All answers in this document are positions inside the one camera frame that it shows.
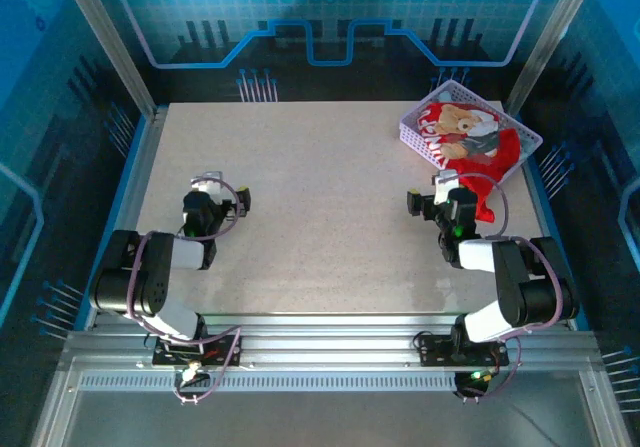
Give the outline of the lilac plastic basket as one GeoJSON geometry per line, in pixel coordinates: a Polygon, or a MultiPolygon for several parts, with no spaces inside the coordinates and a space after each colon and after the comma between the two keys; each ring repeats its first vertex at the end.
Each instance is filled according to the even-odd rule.
{"type": "Polygon", "coordinates": [[[501,181],[505,180],[511,174],[513,174],[543,142],[542,137],[533,132],[531,129],[527,128],[506,113],[500,111],[498,108],[492,106],[492,104],[490,104],[488,101],[479,97],[458,82],[454,80],[448,80],[444,82],[440,87],[436,88],[429,95],[427,95],[425,98],[423,98],[412,108],[412,110],[406,113],[399,122],[400,140],[408,147],[410,147],[413,151],[418,153],[421,157],[434,165],[436,168],[438,168],[436,159],[434,155],[428,151],[425,140],[419,133],[419,128],[417,127],[417,118],[420,112],[428,104],[434,102],[456,102],[472,104],[496,114],[499,117],[499,124],[502,127],[516,129],[521,144],[520,157],[518,162],[513,167],[511,167],[511,169],[504,175],[501,181]]]}

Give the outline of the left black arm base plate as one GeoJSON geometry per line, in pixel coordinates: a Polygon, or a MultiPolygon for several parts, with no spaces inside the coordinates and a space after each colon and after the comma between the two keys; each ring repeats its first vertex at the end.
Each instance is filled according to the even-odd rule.
{"type": "Polygon", "coordinates": [[[187,345],[157,339],[152,348],[152,365],[186,368],[190,361],[200,361],[203,366],[222,366],[227,355],[231,354],[229,364],[238,366],[242,339],[239,338],[236,346],[231,348],[233,340],[233,335],[227,335],[215,342],[187,345]]]}

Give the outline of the right aluminium frame post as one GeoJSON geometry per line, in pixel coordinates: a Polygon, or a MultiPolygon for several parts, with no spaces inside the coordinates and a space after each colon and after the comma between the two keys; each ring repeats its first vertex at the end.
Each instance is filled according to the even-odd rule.
{"type": "Polygon", "coordinates": [[[508,114],[515,115],[521,110],[583,2],[558,0],[507,98],[508,114]]]}

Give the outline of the aluminium frame post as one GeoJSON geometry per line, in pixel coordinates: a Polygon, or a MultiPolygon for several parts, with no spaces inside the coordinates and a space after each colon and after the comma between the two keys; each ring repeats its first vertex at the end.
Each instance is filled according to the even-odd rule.
{"type": "Polygon", "coordinates": [[[507,98],[508,114],[515,115],[521,110],[583,2],[558,0],[507,98]]]}
{"type": "Polygon", "coordinates": [[[153,121],[157,106],[127,47],[101,0],[74,0],[120,80],[146,120],[153,121]]]}

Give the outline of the black controller with green light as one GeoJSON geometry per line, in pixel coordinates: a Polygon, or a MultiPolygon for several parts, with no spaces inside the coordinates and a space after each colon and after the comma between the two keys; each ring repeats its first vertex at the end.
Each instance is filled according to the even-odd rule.
{"type": "Polygon", "coordinates": [[[457,372],[454,376],[454,395],[460,399],[482,397],[488,392],[493,377],[494,373],[490,370],[457,372]]]}

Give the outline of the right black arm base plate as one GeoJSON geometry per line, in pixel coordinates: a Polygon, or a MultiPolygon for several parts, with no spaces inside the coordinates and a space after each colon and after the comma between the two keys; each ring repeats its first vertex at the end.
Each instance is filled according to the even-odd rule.
{"type": "Polygon", "coordinates": [[[473,343],[451,334],[420,331],[412,339],[422,367],[506,367],[506,348],[498,342],[473,343]]]}

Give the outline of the left aluminium frame post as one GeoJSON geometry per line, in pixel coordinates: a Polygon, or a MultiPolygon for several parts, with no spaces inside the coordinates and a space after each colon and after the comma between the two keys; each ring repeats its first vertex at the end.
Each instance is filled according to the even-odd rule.
{"type": "Polygon", "coordinates": [[[101,0],[74,0],[120,80],[146,120],[153,121],[157,106],[127,47],[101,0]]]}

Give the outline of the aluminium frame rail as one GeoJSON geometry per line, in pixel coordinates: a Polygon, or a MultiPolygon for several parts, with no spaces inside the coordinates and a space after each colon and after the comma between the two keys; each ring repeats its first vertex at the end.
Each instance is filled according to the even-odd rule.
{"type": "MultiPolygon", "coordinates": [[[[257,371],[397,371],[419,368],[412,339],[420,331],[446,334],[453,314],[279,314],[208,315],[209,330],[239,325],[240,366],[257,371]]],[[[527,372],[586,371],[604,367],[589,331],[555,325],[525,333],[508,344],[527,372]]],[[[98,314],[87,331],[71,333],[60,366],[148,370],[152,339],[135,323],[98,314]]]]}

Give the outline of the red bear print t-shirt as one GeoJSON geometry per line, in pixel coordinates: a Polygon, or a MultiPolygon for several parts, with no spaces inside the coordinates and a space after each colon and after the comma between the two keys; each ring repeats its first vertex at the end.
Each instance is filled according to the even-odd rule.
{"type": "Polygon", "coordinates": [[[476,219],[494,222],[487,200],[494,184],[519,160],[516,129],[502,127],[490,111],[456,102],[428,104],[417,118],[417,127],[438,168],[462,174],[460,183],[477,195],[476,219]]]}

